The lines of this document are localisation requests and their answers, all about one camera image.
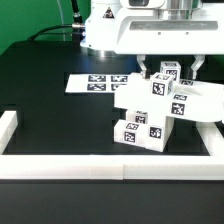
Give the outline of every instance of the white block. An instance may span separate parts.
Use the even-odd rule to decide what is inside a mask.
[[[214,123],[196,123],[197,130],[211,156],[224,157],[224,138]]]
[[[162,152],[174,125],[174,118],[164,114],[150,114],[146,148]]]
[[[173,91],[173,75],[155,73],[150,78],[150,92],[152,96],[164,97]]]
[[[126,111],[126,120],[136,123],[147,124],[148,123],[148,114],[143,111],[127,110]]]
[[[180,82],[181,66],[177,61],[161,61],[160,72],[174,76],[174,82]]]
[[[148,126],[119,120],[114,127],[114,141],[145,148]]]
[[[0,154],[2,154],[18,125],[16,111],[5,111],[0,119]]]

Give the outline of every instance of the white border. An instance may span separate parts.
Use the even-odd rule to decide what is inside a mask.
[[[5,146],[17,124],[15,111],[1,117]],[[197,128],[212,156],[1,155],[0,179],[224,180],[223,137],[213,123]]]

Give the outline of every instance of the black and white pattern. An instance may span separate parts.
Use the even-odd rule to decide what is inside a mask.
[[[176,114],[183,116],[185,110],[185,104],[182,103],[172,103],[171,114]]]
[[[73,74],[69,76],[66,93],[114,93],[128,83],[125,74]]]
[[[155,95],[164,96],[165,94],[165,84],[153,82],[152,93]]]
[[[157,127],[150,127],[149,136],[152,138],[162,138],[162,129]]]
[[[146,123],[146,117],[135,116],[135,122],[136,122],[136,123],[145,124],[145,123]]]
[[[174,81],[177,80],[177,70],[174,70],[174,69],[167,69],[167,70],[166,70],[166,74],[173,75],[173,76],[174,76]]]
[[[111,82],[127,82],[128,76],[127,75],[113,75],[111,76]]]
[[[88,91],[106,91],[106,84],[88,84]]]
[[[181,81],[181,84],[182,85],[186,85],[186,86],[193,86],[194,85],[194,82],[193,81],[190,81],[190,80],[182,80]]]
[[[185,95],[180,95],[180,94],[175,94],[173,97],[174,100],[182,100],[182,101],[186,101],[187,100],[187,96]]]
[[[167,67],[176,67],[177,66],[177,64],[175,62],[166,62],[165,65]]]
[[[142,112],[142,111],[137,111],[136,113],[137,113],[137,114],[144,114],[144,115],[147,115],[146,112]]]
[[[126,126],[126,129],[134,130],[136,131],[138,129],[139,125],[138,124],[133,124],[133,123],[128,123]]]
[[[89,75],[89,82],[106,82],[105,75]]]
[[[169,79],[169,76],[168,75],[157,75],[155,78],[161,79],[161,80],[167,80],[167,79]]]
[[[132,132],[124,132],[124,141],[135,143],[136,141],[136,134]]]
[[[125,84],[111,84],[111,90],[115,91],[119,86],[123,86]]]

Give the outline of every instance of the cube face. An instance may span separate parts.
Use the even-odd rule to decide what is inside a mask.
[[[149,127],[149,137],[151,138],[157,138],[157,139],[162,139],[163,131],[162,128],[160,127]]]
[[[124,142],[135,144],[136,143],[136,133],[125,131],[124,132]]]
[[[186,115],[187,100],[187,95],[174,94],[170,109],[171,116],[184,118]]]
[[[134,111],[134,110],[127,110],[126,111],[126,120],[132,121],[135,123],[140,124],[147,124],[148,123],[148,114],[142,111]]]
[[[181,66],[177,61],[162,61],[160,72],[174,77],[174,82],[180,82]]]
[[[139,147],[145,147],[147,124],[119,120],[114,127],[114,141]]]
[[[173,75],[155,73],[150,82],[153,96],[167,96],[173,90]]]

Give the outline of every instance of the white robot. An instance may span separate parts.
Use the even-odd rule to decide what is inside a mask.
[[[92,0],[91,7],[82,50],[98,56],[137,55],[142,70],[115,91],[115,107],[127,109],[126,121],[115,126],[116,142],[163,151],[175,117],[196,122],[224,120],[223,85],[181,80],[178,62],[162,62],[160,73],[146,79],[144,65],[146,55],[194,55],[195,79],[205,55],[224,54],[224,4]]]

